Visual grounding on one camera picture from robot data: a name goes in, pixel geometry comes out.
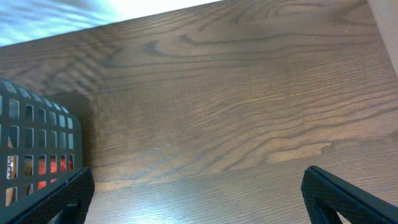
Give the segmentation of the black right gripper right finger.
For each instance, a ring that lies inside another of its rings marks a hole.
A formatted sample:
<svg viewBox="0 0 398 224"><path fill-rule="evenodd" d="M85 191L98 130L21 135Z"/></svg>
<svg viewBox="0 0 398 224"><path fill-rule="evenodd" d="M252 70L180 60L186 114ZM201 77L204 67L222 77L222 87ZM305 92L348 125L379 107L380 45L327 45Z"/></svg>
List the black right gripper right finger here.
<svg viewBox="0 0 398 224"><path fill-rule="evenodd" d="M308 167L302 196L312 223L397 223L397 207L321 169Z"/></svg>

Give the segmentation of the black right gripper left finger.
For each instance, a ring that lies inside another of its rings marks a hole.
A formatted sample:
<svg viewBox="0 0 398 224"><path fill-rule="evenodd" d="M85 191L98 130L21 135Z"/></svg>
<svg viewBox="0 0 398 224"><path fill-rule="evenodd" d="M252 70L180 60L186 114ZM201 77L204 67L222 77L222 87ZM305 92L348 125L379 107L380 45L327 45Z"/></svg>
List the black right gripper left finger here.
<svg viewBox="0 0 398 224"><path fill-rule="evenodd" d="M95 192L91 169L84 167L1 209L1 223L84 223Z"/></svg>

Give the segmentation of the orange and tan cracker pack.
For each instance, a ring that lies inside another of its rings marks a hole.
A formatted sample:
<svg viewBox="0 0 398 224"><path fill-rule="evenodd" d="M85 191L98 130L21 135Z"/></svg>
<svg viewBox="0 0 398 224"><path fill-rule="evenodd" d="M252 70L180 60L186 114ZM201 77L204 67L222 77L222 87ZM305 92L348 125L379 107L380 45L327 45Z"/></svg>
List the orange and tan cracker pack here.
<svg viewBox="0 0 398 224"><path fill-rule="evenodd" d="M38 176L34 184L37 190L58 184L65 180L67 174L75 171L75 158L73 154L38 155L32 173Z"/></svg>

